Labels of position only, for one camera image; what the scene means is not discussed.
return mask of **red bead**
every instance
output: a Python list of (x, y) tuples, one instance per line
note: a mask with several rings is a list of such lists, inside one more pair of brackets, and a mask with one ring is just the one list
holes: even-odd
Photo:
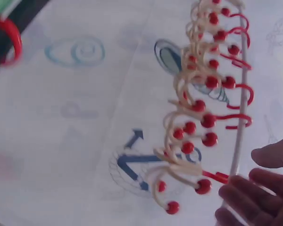
[(202, 39), (202, 37), (203, 37), (203, 33), (198, 34), (198, 39), (199, 40)]
[(232, 76), (226, 76), (225, 81), (222, 81), (222, 86), (227, 89), (236, 87), (236, 81)]
[(217, 68), (219, 67), (219, 62), (212, 59), (209, 61), (209, 67), (217, 70)]
[(226, 39), (226, 31), (220, 30), (213, 36), (214, 41), (224, 41)]
[(196, 100), (191, 110), (195, 112), (203, 112), (206, 109), (206, 103), (203, 100)]
[(185, 123), (184, 132), (191, 135), (196, 131), (196, 124), (192, 121), (188, 121)]
[(196, 57), (194, 57), (192, 55), (189, 56), (189, 60), (194, 62), (194, 63), (197, 61)]
[(216, 25), (219, 23), (219, 20), (218, 20), (218, 17), (217, 16), (212, 16), (210, 19), (209, 19), (209, 22), (213, 25)]
[(231, 45), (227, 48), (228, 52), (232, 55), (237, 55), (240, 52), (240, 49), (236, 45)]
[(216, 116), (208, 113), (208, 114), (205, 114), (203, 117), (202, 117), (202, 121), (201, 121), (201, 125), (204, 127), (204, 128), (212, 128), (215, 126), (216, 124)]
[(199, 188), (195, 189), (197, 194), (207, 194), (212, 187), (212, 183), (208, 179), (202, 179), (197, 182)]
[(221, 13), (225, 16), (229, 16), (231, 11), (228, 8), (222, 8)]
[(168, 214), (176, 214), (179, 211), (179, 203), (175, 201), (171, 201), (168, 203), (168, 209), (166, 212)]
[(183, 129), (175, 129), (173, 136), (178, 140), (183, 139)]
[(207, 147), (212, 147), (218, 142), (218, 137), (215, 133), (207, 133), (206, 138), (202, 140), (202, 143)]
[(158, 192), (164, 192), (166, 190), (166, 183), (165, 181), (159, 181), (158, 183)]
[(218, 79), (215, 78), (214, 76), (208, 76), (207, 81), (206, 81), (206, 86), (209, 89), (214, 89), (218, 87)]
[(181, 151), (185, 154), (191, 154), (194, 151), (194, 144), (186, 142), (183, 144)]

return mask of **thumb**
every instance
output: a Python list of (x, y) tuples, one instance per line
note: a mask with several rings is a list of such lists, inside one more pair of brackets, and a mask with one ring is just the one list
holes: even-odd
[(251, 157), (256, 164), (266, 168), (283, 167), (283, 150), (280, 142), (255, 149)]

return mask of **white rod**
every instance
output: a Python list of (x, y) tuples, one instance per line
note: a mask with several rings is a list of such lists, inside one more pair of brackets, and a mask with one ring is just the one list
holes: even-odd
[[(245, 27), (243, 18), (240, 17), (240, 26)], [(247, 43), (246, 43), (246, 37), (244, 33), (241, 32), (241, 44), (242, 44), (242, 59), (246, 62), (247, 56)], [(242, 68), (242, 84), (247, 84), (247, 71), (248, 69), (243, 67)], [(241, 90), (241, 100), (240, 100), (240, 113), (245, 114), (247, 108), (247, 92), (246, 89)], [(239, 170), (239, 161), (240, 161), (240, 155), (241, 155), (241, 144), (242, 144), (242, 138), (243, 138), (243, 132), (245, 128), (245, 121), (243, 119), (239, 119), (238, 124), (238, 130), (237, 130), (237, 136), (236, 136), (236, 144), (235, 144), (235, 150), (232, 160), (232, 166), (230, 171), (230, 176), (236, 175)]]

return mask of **finger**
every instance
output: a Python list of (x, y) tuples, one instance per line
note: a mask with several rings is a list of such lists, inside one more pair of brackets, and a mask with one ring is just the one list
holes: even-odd
[(265, 226), (272, 222), (273, 217), (262, 211), (249, 197), (232, 185), (224, 185), (219, 189), (219, 195), (246, 222), (256, 226)]
[(215, 217), (221, 226), (244, 226), (228, 209), (224, 207), (216, 210)]
[(282, 160), (283, 145), (278, 142), (255, 149), (251, 152), (251, 157), (256, 164), (266, 168), (283, 167)]
[(264, 169), (252, 169), (249, 177), (255, 183), (270, 189), (283, 198), (283, 175), (272, 173)]
[(283, 206), (282, 198), (268, 193), (243, 177), (234, 176), (229, 183), (249, 197), (263, 211), (273, 216), (277, 216), (279, 209)]

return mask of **black surface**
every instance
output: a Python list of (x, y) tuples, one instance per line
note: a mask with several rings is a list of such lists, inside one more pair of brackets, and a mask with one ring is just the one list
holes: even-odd
[[(8, 18), (14, 22), (22, 33), (49, 1), (50, 0), (22, 0), (10, 13)], [(11, 47), (12, 43), (9, 37), (3, 31), (0, 31), (0, 60), (6, 56)]]

